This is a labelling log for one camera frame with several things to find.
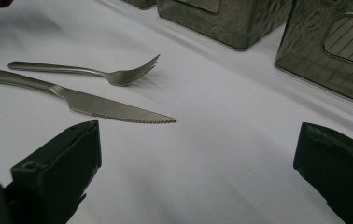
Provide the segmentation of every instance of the serrated knife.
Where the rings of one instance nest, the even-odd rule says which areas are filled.
[[[173,123],[176,119],[125,105],[102,97],[74,91],[46,81],[0,71],[0,83],[43,91],[63,98],[71,110],[120,121],[136,123]]]

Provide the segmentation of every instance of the white table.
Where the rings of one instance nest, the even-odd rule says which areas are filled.
[[[125,88],[100,77],[17,72],[177,119],[145,125],[70,111],[0,85],[0,183],[69,126],[98,119],[103,166],[68,223],[343,223],[292,163],[302,122],[353,138],[353,103],[274,67],[284,26],[233,51],[119,0],[15,0],[0,9],[0,70],[12,61],[155,69]]]

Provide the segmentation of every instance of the fork handle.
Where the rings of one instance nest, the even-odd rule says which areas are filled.
[[[103,74],[103,72],[96,71],[90,68],[49,63],[12,62],[8,65],[8,68],[21,71],[77,73],[96,76],[101,76]]]

